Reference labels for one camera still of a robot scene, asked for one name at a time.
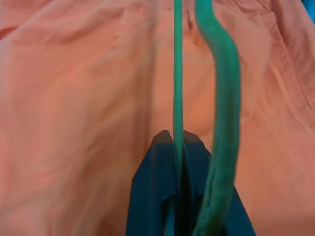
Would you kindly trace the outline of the green wire hanger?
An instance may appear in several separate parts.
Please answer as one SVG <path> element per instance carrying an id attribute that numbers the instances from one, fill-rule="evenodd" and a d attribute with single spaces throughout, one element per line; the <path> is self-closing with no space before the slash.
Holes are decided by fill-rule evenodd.
<path id="1" fill-rule="evenodd" d="M 194 0 L 199 32 L 215 63 L 215 119 L 212 162 L 192 236 L 219 236 L 227 218 L 239 153 L 241 69 L 237 47 L 216 18 L 212 0 Z M 174 0 L 173 135 L 175 177 L 180 183 L 184 164 L 182 0 Z"/>

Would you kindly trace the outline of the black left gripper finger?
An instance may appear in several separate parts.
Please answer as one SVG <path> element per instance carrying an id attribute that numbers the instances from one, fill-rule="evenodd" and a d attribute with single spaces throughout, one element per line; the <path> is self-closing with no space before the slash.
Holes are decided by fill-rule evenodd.
<path id="1" fill-rule="evenodd" d="M 132 179 L 126 236 L 180 236 L 180 161 L 170 131 L 157 133 Z"/>

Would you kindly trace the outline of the orange shorts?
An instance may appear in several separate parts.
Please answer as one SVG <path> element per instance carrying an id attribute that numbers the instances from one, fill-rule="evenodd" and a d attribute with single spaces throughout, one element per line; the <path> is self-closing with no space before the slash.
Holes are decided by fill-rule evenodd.
<path id="1" fill-rule="evenodd" d="M 242 69 L 236 188 L 257 236 L 315 236 L 315 24 L 213 0 Z M 173 0 L 0 0 L 0 236 L 125 236 L 173 128 Z"/>

